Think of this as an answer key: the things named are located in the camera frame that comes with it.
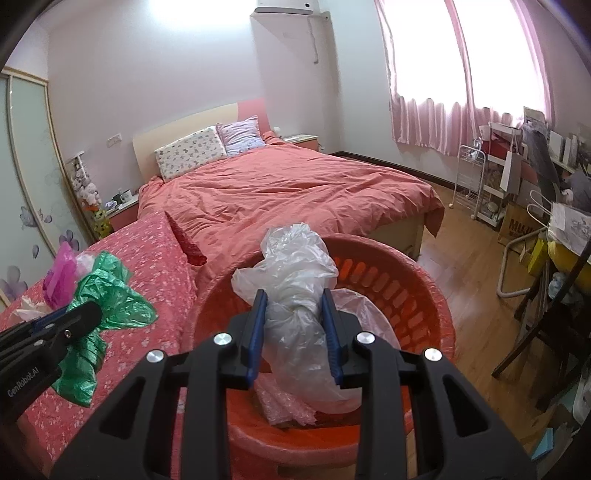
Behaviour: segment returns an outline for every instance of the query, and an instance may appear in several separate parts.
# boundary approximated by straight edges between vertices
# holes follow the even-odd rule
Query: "sliding wardrobe door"
[[[48,116],[46,87],[11,77],[9,95],[17,169],[41,226],[54,252],[67,241],[74,251],[88,247],[84,226],[72,201],[58,159]]]
[[[0,76],[0,310],[43,278],[53,263],[15,169],[8,86],[8,78]]]

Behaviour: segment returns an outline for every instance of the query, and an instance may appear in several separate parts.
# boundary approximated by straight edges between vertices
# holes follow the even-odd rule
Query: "white wall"
[[[528,1],[554,98],[554,130],[577,132],[577,123],[591,127],[591,75],[562,26],[536,1]]]
[[[532,3],[553,87],[555,129],[568,134],[576,131],[577,122],[591,126],[589,72],[556,19]],[[392,139],[384,42],[374,0],[323,0],[323,6],[330,9],[335,31],[342,150],[454,181],[455,158]]]
[[[264,97],[271,125],[321,135],[337,149],[336,92],[326,25],[314,20],[320,63],[303,17],[251,18],[254,0],[103,0],[51,13],[49,91],[56,135],[85,162],[103,196],[143,184],[132,137],[191,113]],[[123,142],[107,148],[121,133]]]
[[[46,79],[48,45],[47,31],[35,20],[10,55],[6,65]]]

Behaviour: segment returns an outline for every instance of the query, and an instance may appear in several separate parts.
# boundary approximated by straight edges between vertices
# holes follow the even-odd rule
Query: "screw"
[[[369,332],[361,332],[357,334],[357,341],[364,345],[370,345],[375,342],[375,335]]]
[[[213,337],[213,343],[219,346],[224,346],[229,344],[232,341],[232,335],[229,333],[218,333],[215,337]]]
[[[443,354],[436,348],[427,348],[427,350],[425,350],[424,355],[425,358],[427,360],[430,360],[431,362],[438,362],[443,358]]]
[[[162,350],[152,350],[146,355],[146,360],[151,364],[157,364],[164,359],[164,352]]]

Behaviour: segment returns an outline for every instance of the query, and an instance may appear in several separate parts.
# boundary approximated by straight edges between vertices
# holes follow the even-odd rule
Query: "pillow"
[[[216,127],[180,138],[154,152],[164,181],[170,181],[206,163],[227,158]]]
[[[217,131],[222,138],[228,157],[235,157],[253,148],[264,147],[258,128],[258,116],[254,115],[242,122],[217,124]]]

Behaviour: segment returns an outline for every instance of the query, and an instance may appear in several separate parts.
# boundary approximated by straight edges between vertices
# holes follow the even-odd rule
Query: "red duvet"
[[[165,210],[207,256],[197,273],[198,292],[237,259],[258,251],[273,226],[305,222],[321,235],[367,235],[425,214],[427,229],[433,235],[439,231],[443,204],[418,178],[274,143],[168,183],[154,177],[141,188],[140,217]]]

